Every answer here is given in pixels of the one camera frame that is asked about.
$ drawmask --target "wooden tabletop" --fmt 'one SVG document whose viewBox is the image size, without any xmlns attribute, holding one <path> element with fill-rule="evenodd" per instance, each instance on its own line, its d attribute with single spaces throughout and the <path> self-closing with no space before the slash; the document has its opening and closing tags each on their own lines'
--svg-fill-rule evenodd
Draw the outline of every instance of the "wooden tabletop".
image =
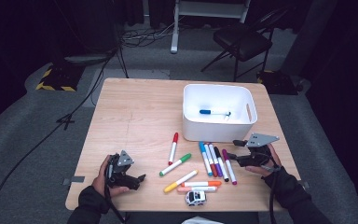
<svg viewBox="0 0 358 224">
<path fill-rule="evenodd" d="M 83 183 L 72 183 L 66 207 L 77 207 L 78 195 L 91 185 L 101 163 L 108 154 L 126 150 L 134 160 L 127 175 L 146 174 L 138 190 L 117 196 L 114 204 L 120 211 L 268 211 L 269 187 L 259 175 L 249 173 L 236 161 L 231 161 L 238 185 L 222 178 L 207 176 L 198 142 L 185 140 L 182 135 L 183 90 L 187 84 L 208 83 L 242 86 L 248 89 L 255 101 L 257 122 L 248 132 L 279 136 L 272 143 L 287 172 L 299 179 L 295 162 L 284 138 L 281 125 L 272 107 L 269 95 L 261 84 L 200 82 L 181 80 L 107 78 L 89 126 L 89 132 L 80 155 L 75 176 L 85 176 Z M 172 138 L 179 133 L 174 160 L 191 153 L 192 157 L 165 176 L 159 172 L 168 166 Z M 220 149 L 237 155 L 246 155 L 246 147 L 231 143 L 214 143 Z M 193 170 L 199 173 L 189 181 L 221 180 L 217 192 L 207 192 L 207 203 L 189 207 L 185 193 L 164 188 Z M 275 210 L 280 210 L 275 203 Z"/>
</svg>

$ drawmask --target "black object on floor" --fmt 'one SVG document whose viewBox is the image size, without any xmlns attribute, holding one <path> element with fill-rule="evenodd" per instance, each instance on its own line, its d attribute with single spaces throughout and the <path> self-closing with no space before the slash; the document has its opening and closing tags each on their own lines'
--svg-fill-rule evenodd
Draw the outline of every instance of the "black object on floor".
<svg viewBox="0 0 358 224">
<path fill-rule="evenodd" d="M 256 77 L 258 83 L 266 87 L 268 94 L 298 95 L 292 79 L 281 71 L 259 71 Z"/>
<path fill-rule="evenodd" d="M 66 66 L 64 68 L 50 66 L 43 75 L 37 90 L 77 91 L 77 83 L 83 75 L 84 66 Z"/>
</svg>

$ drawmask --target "toy car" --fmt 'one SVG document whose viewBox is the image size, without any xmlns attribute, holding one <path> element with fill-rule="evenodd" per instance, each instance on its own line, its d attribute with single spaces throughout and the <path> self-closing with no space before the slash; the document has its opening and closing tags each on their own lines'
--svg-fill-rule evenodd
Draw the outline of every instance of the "toy car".
<svg viewBox="0 0 358 224">
<path fill-rule="evenodd" d="M 186 194 L 186 202 L 188 206 L 205 205 L 206 194 L 205 191 L 189 191 Z"/>
</svg>

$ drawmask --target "person's left hand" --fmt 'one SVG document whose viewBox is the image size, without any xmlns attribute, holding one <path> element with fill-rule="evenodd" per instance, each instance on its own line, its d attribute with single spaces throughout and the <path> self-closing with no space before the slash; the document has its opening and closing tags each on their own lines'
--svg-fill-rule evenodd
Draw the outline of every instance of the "person's left hand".
<svg viewBox="0 0 358 224">
<path fill-rule="evenodd" d="M 100 193 L 104 197 L 104 186 L 105 186 L 105 177 L 104 177 L 104 171 L 107 166 L 107 163 L 109 162 L 110 156 L 106 156 L 105 160 L 103 161 L 103 164 L 100 168 L 100 173 L 98 173 L 98 176 L 95 177 L 94 181 L 92 181 L 92 186 L 94 189 Z M 113 197 L 118 196 L 121 193 L 127 192 L 130 189 L 127 187 L 116 187 L 116 188 L 109 188 L 110 191 L 110 197 L 113 199 Z"/>
</svg>

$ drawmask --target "white plastic bin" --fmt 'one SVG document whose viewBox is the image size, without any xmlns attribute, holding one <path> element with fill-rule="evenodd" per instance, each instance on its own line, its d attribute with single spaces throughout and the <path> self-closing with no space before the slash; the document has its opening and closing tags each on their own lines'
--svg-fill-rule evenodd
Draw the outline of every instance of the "white plastic bin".
<svg viewBox="0 0 358 224">
<path fill-rule="evenodd" d="M 201 110 L 217 114 L 201 114 Z M 244 87 L 189 84 L 184 88 L 183 136 L 189 141 L 243 140 L 256 121 L 252 94 Z"/>
</svg>

